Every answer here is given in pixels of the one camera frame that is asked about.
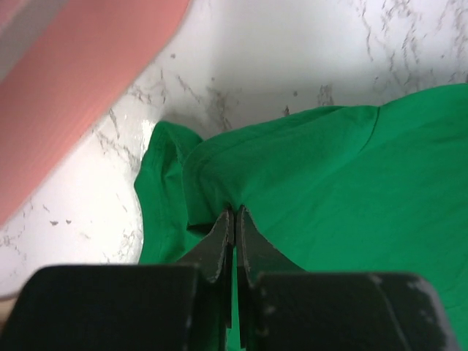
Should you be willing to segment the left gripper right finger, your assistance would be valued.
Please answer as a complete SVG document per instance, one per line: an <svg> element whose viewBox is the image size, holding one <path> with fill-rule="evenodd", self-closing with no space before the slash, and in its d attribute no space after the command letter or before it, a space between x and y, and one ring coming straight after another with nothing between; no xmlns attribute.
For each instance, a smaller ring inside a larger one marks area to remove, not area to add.
<svg viewBox="0 0 468 351"><path fill-rule="evenodd" d="M436 290L423 277L306 271L259 232L245 207L235 235L245 349L460 349Z"/></svg>

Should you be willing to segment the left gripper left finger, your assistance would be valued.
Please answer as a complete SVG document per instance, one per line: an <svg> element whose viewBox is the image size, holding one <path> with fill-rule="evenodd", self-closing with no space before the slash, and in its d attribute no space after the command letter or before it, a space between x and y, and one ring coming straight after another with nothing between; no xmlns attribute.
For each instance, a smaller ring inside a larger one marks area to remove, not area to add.
<svg viewBox="0 0 468 351"><path fill-rule="evenodd" d="M8 350L224 350L233 213L164 265L60 265L26 283L7 319Z"/></svg>

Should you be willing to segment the green t shirt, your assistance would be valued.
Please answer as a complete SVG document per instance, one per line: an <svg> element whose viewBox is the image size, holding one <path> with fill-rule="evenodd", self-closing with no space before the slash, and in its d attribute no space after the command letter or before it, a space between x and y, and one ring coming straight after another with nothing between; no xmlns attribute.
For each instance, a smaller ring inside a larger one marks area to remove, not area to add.
<svg viewBox="0 0 468 351"><path fill-rule="evenodd" d="M226 208L310 271L410 271L467 346L467 86L325 106L207 140L154 127L135 191L142 264L171 263Z"/></svg>

